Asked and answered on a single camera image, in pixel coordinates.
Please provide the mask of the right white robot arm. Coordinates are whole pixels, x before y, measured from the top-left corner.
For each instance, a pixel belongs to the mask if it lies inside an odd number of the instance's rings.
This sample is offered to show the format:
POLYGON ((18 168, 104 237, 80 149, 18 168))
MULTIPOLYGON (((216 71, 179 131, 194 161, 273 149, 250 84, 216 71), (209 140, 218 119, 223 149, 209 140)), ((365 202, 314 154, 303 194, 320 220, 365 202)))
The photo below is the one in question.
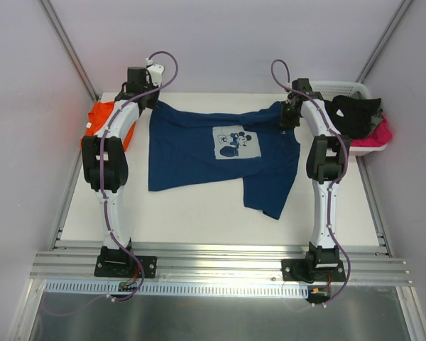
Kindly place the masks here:
POLYGON ((307 78, 292 81, 282 103, 280 125, 295 128, 300 119, 307 122, 313 141, 306 162, 307 177, 314 190, 314 226, 308 250, 301 259, 281 261, 284 281, 314 283, 344 282, 346 275, 336 237, 336 211, 339 185, 348 166, 350 139, 334 128, 324 99, 307 78))

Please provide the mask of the navy blue t-shirt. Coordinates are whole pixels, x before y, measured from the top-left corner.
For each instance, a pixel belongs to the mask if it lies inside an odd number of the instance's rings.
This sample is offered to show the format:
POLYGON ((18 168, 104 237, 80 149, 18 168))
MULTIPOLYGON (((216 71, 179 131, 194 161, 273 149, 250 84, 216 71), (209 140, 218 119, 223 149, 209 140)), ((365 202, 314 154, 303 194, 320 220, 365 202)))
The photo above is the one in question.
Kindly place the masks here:
POLYGON ((149 123, 152 192, 240 178, 244 206, 279 219, 297 175, 300 144, 279 125, 282 104, 243 114, 184 112, 157 103, 149 123))

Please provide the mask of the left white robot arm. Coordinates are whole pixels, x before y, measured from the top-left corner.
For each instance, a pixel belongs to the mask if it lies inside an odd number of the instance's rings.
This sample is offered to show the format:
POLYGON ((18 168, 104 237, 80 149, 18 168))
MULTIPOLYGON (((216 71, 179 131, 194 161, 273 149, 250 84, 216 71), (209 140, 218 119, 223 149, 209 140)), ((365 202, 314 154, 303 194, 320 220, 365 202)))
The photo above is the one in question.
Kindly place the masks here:
POLYGON ((104 230, 96 277, 141 275, 141 262, 131 255, 132 231, 124 221, 123 194, 129 176, 126 150, 143 110, 154 108, 158 101, 163 72, 163 66, 153 63, 129 67, 114 100, 95 103, 88 114, 80 141, 82 169, 101 206, 104 230))

